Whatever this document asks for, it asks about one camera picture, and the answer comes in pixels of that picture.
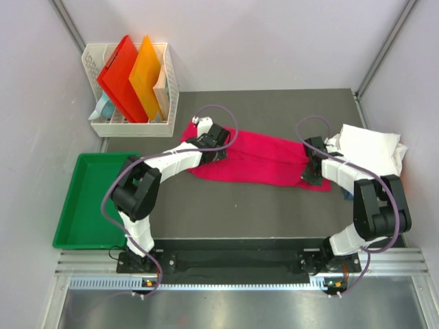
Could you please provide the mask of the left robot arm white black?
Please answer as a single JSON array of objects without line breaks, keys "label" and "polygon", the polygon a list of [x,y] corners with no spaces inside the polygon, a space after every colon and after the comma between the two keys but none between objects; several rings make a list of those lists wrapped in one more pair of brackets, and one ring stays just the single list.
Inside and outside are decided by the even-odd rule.
[{"label": "left robot arm white black", "polygon": [[155,207],[160,185],[188,169],[194,169],[226,158],[224,146],[230,132],[203,118],[195,125],[196,135],[179,146],[164,151],[159,157],[145,159],[131,168],[117,183],[110,198],[123,221],[126,251],[121,254],[119,273],[147,273],[156,257],[150,229],[150,213]]}]

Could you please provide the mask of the magenta t shirt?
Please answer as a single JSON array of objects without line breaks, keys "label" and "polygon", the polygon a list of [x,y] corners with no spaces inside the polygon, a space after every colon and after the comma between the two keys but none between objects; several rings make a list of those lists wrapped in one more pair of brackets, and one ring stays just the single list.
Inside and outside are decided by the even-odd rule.
[{"label": "magenta t shirt", "polygon": [[219,182],[268,184],[329,192],[331,183],[320,186],[305,182],[301,175],[308,158],[301,143],[273,136],[227,129],[237,140],[226,150],[226,158],[191,169],[197,178]]}]

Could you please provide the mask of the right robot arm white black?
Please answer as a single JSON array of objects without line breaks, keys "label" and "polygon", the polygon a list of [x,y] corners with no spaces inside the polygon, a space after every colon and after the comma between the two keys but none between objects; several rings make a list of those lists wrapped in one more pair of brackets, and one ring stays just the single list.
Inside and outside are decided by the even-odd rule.
[{"label": "right robot arm white black", "polygon": [[351,164],[341,153],[325,144],[321,137],[303,141],[308,164],[302,179],[312,186],[325,180],[335,182],[353,196],[353,222],[342,231],[325,238],[316,252],[298,254],[302,270],[316,275],[347,266],[358,272],[355,255],[369,245],[397,238],[412,228],[412,218],[401,179],[396,175],[378,176]]}]

